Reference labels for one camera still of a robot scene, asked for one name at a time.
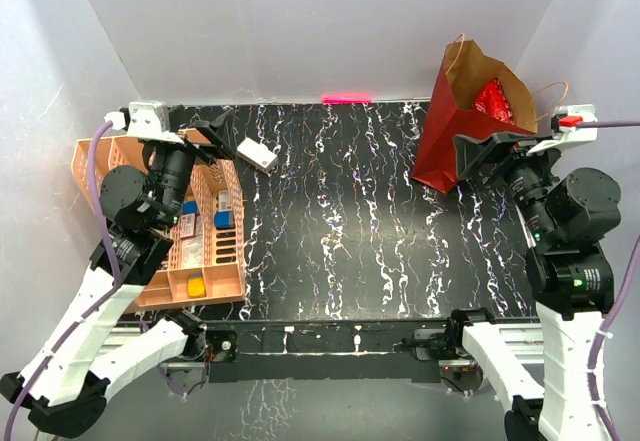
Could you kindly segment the large red snack bag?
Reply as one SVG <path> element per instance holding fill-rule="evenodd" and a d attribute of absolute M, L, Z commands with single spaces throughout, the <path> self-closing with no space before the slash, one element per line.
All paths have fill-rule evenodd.
<path fill-rule="evenodd" d="M 472 107 L 492 118 L 514 125 L 515 117 L 498 78 L 489 81 L 475 97 Z"/>

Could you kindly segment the red paper bag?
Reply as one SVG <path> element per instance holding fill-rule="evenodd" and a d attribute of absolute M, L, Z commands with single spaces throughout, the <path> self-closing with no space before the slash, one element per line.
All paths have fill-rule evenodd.
<path fill-rule="evenodd" d="M 511 121 L 498 120 L 474 107 L 478 95 L 494 80 L 511 108 Z M 456 135 L 483 140 L 504 131 L 535 134 L 543 118 L 524 82 L 505 63 L 485 55 L 474 40 L 461 34 L 445 48 L 411 178 L 448 193 L 459 181 Z"/>

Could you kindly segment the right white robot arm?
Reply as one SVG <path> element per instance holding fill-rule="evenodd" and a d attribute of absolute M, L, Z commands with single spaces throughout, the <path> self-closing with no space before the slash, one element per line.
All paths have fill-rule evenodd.
<path fill-rule="evenodd" d="M 601 248 L 621 220 L 618 183 L 590 167 L 556 177 L 557 142 L 497 133 L 454 139 L 459 179 L 491 172 L 488 184 L 514 199 L 532 243 L 527 279 L 542 333 L 544 379 L 535 381 L 484 309 L 455 310 L 447 349 L 481 367 L 504 409 L 511 440 L 614 440 L 602 387 L 602 348 L 629 283 L 616 284 Z"/>

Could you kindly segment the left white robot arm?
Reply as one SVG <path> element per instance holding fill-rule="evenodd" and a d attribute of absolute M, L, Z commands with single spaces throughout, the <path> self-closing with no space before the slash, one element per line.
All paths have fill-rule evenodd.
<path fill-rule="evenodd" d="M 169 231 L 180 221 L 196 166 L 232 161 L 226 116 L 194 123 L 191 141 L 162 103 L 133 102 L 107 114 L 104 129 L 124 130 L 142 147 L 141 167 L 129 164 L 96 175 L 95 134 L 88 148 L 88 187 L 101 238 L 81 286 L 38 354 L 22 370 L 3 375 L 2 396 L 26 409 L 36 429 L 53 438 L 86 433 L 125 386 L 165 361 L 214 356 L 201 319 L 170 311 L 133 340 L 111 351 L 103 343 L 167 258 Z"/>

